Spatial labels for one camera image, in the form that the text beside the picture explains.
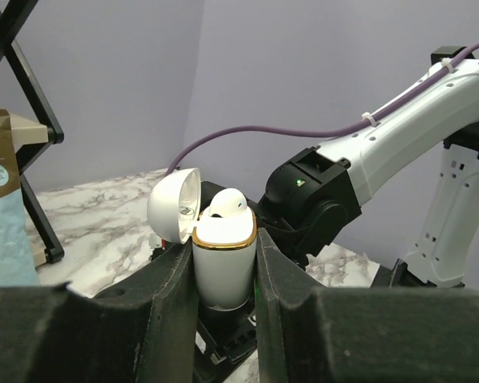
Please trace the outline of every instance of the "gray wall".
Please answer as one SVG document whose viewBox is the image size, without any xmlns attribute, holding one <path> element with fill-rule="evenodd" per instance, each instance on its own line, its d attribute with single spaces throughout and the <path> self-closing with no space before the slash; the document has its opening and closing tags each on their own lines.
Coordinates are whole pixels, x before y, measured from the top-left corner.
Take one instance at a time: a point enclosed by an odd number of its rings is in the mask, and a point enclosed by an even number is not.
<svg viewBox="0 0 479 383">
<path fill-rule="evenodd" d="M 441 45 L 479 41 L 479 0 L 207 0 L 185 145 L 241 124 L 334 129 L 426 72 Z M 317 140 L 224 137 L 184 162 L 259 198 L 274 168 Z M 338 243 L 392 266 L 414 242 L 437 181 L 435 148 L 396 175 Z M 479 288 L 479 232 L 466 282 Z"/>
<path fill-rule="evenodd" d="M 204 0 L 37 4 L 18 41 L 66 138 L 27 172 L 36 190 L 167 166 L 183 145 L 203 7 Z M 33 116 L 5 61 L 0 105 Z"/>
</svg>

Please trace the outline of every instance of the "white marble surface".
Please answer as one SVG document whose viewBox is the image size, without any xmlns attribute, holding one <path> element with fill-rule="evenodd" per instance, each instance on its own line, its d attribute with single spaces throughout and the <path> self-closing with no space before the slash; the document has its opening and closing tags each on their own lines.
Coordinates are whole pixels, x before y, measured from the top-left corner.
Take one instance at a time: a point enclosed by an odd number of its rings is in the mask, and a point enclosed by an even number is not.
<svg viewBox="0 0 479 383">
<path fill-rule="evenodd" d="M 85 184 L 42 193 L 39 202 L 57 232 L 65 257 L 38 268 L 42 285 L 71 281 L 69 288 L 93 297 L 148 263 L 151 230 L 146 222 L 147 197 L 163 171 Z M 30 238 L 41 243 L 31 223 Z M 310 257 L 307 272 L 325 286 L 369 287 L 378 264 L 337 245 Z M 228 382 L 257 382 L 254 353 Z"/>
</svg>

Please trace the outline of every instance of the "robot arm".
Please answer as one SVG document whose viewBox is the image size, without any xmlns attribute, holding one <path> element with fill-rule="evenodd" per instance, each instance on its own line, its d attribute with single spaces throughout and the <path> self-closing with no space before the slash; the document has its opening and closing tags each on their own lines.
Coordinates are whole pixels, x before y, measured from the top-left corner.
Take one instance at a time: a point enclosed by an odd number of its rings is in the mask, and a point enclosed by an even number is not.
<svg viewBox="0 0 479 383">
<path fill-rule="evenodd" d="M 405 93 L 440 68 L 434 65 Z M 317 255 L 386 181 L 444 141 L 437 191 L 405 261 L 423 284 L 457 285 L 479 225 L 479 60 L 464 60 L 419 97 L 374 123 L 326 140 L 279 167 L 259 206 L 275 215 L 282 211 L 279 221 L 306 233 L 295 235 L 284 252 L 300 259 L 297 249 Z"/>
</svg>

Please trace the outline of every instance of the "white earbud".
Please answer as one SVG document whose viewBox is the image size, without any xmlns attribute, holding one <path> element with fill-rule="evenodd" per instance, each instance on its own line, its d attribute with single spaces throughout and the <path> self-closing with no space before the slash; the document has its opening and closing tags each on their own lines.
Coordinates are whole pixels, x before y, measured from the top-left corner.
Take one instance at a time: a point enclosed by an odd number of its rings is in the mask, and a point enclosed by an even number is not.
<svg viewBox="0 0 479 383">
<path fill-rule="evenodd" d="M 216 193 L 209 205 L 209 215 L 232 217 L 247 210 L 247 199 L 238 189 L 224 189 Z"/>
</svg>

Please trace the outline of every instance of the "purple cable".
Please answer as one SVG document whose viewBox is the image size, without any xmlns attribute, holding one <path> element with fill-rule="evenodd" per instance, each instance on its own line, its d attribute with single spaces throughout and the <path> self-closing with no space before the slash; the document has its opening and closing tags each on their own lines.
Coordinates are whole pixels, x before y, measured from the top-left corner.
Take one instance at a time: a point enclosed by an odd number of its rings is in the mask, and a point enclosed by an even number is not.
<svg viewBox="0 0 479 383">
<path fill-rule="evenodd" d="M 479 49 L 479 43 L 471 45 L 463 49 L 456 57 L 453 58 L 453 60 L 451 61 L 451 65 L 453 67 L 456 67 L 469 54 L 471 54 L 474 50 L 477 50 L 477 49 Z M 430 86 L 436 84 L 447 73 L 449 73 L 449 70 L 446 67 L 438 70 L 433 76 L 430 76 L 429 78 L 427 78 L 420 85 L 411 89 L 408 93 L 402 95 L 397 100 L 387 105 L 385 108 L 380 109 L 377 113 L 373 114 L 373 118 L 376 121 L 379 121 L 389 116 L 391 113 L 395 112 L 406 103 L 412 101 L 416 96 L 418 96 L 419 94 L 427 90 Z M 182 159 L 185 158 L 186 155 L 189 154 L 192 150 L 198 148 L 199 146 L 211 140 L 214 140 L 215 138 L 226 136 L 227 134 L 239 133 L 239 132 L 265 132 L 265 133 L 279 134 L 283 136 L 331 138 L 331 137 L 347 136 L 349 134 L 358 132 L 361 129 L 367 128 L 369 125 L 370 125 L 370 122 L 368 120 L 361 120 L 345 128 L 332 130 L 329 132 L 301 131 L 301 130 L 293 130 L 293 129 L 271 128 L 268 126 L 259 126 L 259 125 L 237 126 L 235 128 L 219 130 L 218 132 L 214 132 L 206 137 L 203 137 L 200 140 L 197 140 L 193 144 L 186 147 L 170 164 L 165 175 L 172 173 L 174 169 L 176 168 L 176 166 L 179 164 L 179 162 L 181 162 Z"/>
</svg>

